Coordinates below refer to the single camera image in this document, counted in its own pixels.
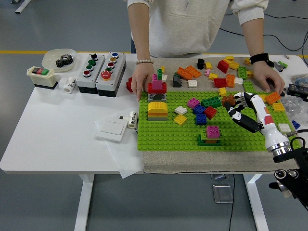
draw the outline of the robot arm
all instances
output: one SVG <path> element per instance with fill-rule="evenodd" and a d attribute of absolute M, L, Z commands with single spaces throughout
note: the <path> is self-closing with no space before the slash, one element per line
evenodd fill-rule
<path fill-rule="evenodd" d="M 299 201 L 308 207 L 308 152 L 303 147 L 293 149 L 292 142 L 299 138 L 293 138 L 291 142 L 282 135 L 266 108 L 261 97 L 255 94 L 240 92 L 234 95 L 236 104 L 225 103 L 226 109 L 232 120 L 250 132 L 260 131 L 265 137 L 265 147 L 274 155 L 274 162 L 295 159 L 299 169 L 277 170 L 274 174 L 278 183 L 270 184 L 271 188 L 279 189 L 285 197 L 298 198 Z M 257 116 L 257 121 L 241 114 L 245 108 L 252 108 Z"/>

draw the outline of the hand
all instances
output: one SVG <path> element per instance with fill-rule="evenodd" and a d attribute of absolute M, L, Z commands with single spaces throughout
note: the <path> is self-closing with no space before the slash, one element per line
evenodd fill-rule
<path fill-rule="evenodd" d="M 266 93 L 269 93 L 270 91 L 269 80 L 273 83 L 275 91 L 279 94 L 282 93 L 284 80 L 280 77 L 278 72 L 269 67 L 264 61 L 256 62 L 253 66 L 254 77 L 261 84 L 262 89 Z"/>
<path fill-rule="evenodd" d="M 136 70 L 132 76 L 131 89 L 137 95 L 137 101 L 140 100 L 142 89 L 148 91 L 148 84 L 152 82 L 154 67 L 152 63 L 137 64 Z"/>

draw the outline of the person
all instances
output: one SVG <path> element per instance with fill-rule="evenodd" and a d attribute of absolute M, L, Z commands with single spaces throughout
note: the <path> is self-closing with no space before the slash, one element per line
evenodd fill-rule
<path fill-rule="evenodd" d="M 229 7 L 238 15 L 250 56 L 264 54 L 263 11 L 268 0 L 128 0 L 132 48 L 137 66 L 131 89 L 140 100 L 147 91 L 154 67 L 151 57 L 189 57 L 212 45 Z M 282 93 L 284 81 L 262 59 L 253 63 L 254 77 L 267 93 L 269 82 Z"/>

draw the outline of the gray floor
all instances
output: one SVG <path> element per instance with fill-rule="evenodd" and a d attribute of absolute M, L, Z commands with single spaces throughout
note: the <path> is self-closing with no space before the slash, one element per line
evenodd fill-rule
<path fill-rule="evenodd" d="M 34 88 L 26 70 L 41 66 L 43 54 L 4 54 L 1 51 L 130 51 L 130 28 L 122 0 L 32 0 L 21 14 L 18 5 L 0 0 L 0 158 Z M 307 15 L 308 1 L 271 0 L 265 13 L 273 16 Z M 285 46 L 299 48 L 307 20 L 265 16 L 265 33 Z M 223 29 L 241 33 L 234 15 L 225 16 Z M 275 38 L 265 37 L 271 54 L 288 51 Z M 247 53 L 244 38 L 219 31 L 210 53 Z M 231 230 L 256 230 L 241 175 L 235 177 Z M 270 231 L 303 231 L 308 222 L 302 205 L 286 200 L 268 184 L 257 182 Z M 75 175 L 8 175 L 0 171 L 0 230 L 70 231 L 74 229 L 82 181 Z M 218 230 L 227 231 L 231 205 L 213 201 L 205 175 L 96 176 L 87 231 Z"/>

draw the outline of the yellow floor line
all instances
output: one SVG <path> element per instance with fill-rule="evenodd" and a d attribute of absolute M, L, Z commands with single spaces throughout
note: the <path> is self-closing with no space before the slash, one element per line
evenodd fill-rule
<path fill-rule="evenodd" d="M 48 51 L 0 51 L 0 54 L 46 54 Z M 77 53 L 108 53 L 108 51 L 77 51 Z M 231 53 L 203 53 L 203 54 L 231 54 Z"/>

